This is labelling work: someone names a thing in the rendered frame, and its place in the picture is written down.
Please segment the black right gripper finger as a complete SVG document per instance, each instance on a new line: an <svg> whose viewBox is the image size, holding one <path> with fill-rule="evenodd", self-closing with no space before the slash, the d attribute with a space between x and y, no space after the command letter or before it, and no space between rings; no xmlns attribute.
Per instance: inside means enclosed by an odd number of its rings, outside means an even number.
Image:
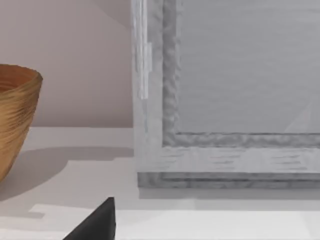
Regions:
<svg viewBox="0 0 320 240"><path fill-rule="evenodd" d="M62 240L115 240L115 198L108 197Z"/></svg>

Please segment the brown woven basket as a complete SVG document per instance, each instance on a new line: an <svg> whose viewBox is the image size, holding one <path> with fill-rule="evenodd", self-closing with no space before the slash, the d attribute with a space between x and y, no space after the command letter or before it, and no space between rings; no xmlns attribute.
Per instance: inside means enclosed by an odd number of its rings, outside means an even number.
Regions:
<svg viewBox="0 0 320 240"><path fill-rule="evenodd" d="M0 64L0 182L19 155L37 108L42 75L31 68Z"/></svg>

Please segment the grey cabinet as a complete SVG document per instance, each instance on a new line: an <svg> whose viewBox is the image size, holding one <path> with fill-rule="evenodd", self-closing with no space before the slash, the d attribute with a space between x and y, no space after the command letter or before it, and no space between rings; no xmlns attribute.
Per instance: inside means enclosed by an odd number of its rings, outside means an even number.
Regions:
<svg viewBox="0 0 320 240"><path fill-rule="evenodd" d="M130 0L140 188L320 189L320 0Z"/></svg>

